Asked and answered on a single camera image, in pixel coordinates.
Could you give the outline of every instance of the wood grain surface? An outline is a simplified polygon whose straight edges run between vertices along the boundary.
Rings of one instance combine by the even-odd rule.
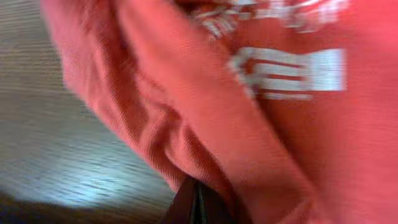
[[[0,221],[155,223],[173,196],[64,89],[38,1],[0,0]]]

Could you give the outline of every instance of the gray surface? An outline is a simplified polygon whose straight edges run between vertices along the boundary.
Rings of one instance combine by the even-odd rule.
[[[0,218],[7,205],[65,222],[154,223],[172,197],[64,89],[37,2],[0,0]]]

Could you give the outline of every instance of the ribbed fabric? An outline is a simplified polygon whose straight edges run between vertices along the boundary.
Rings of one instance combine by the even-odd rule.
[[[171,188],[190,175],[237,217],[395,223],[397,3],[177,2],[42,1],[65,84]]]

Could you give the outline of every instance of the red fabric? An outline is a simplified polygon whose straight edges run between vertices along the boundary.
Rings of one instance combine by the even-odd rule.
[[[278,7],[259,1],[219,37],[194,15],[232,7],[227,1],[177,2],[194,11],[166,0],[42,0],[67,87],[172,189],[190,175],[254,223],[398,222],[395,0],[341,1],[344,10],[323,25],[317,9],[331,0],[279,1],[313,3],[285,7],[291,18],[253,19]],[[307,100],[276,100],[263,96],[297,92],[253,85],[251,98],[228,66],[242,47],[343,49],[334,53],[344,52],[344,87],[314,84],[299,91]]]

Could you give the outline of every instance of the wrinkled fabric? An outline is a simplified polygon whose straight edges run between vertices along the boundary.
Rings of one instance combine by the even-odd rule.
[[[241,223],[398,221],[395,1],[41,5],[66,86],[172,189]]]

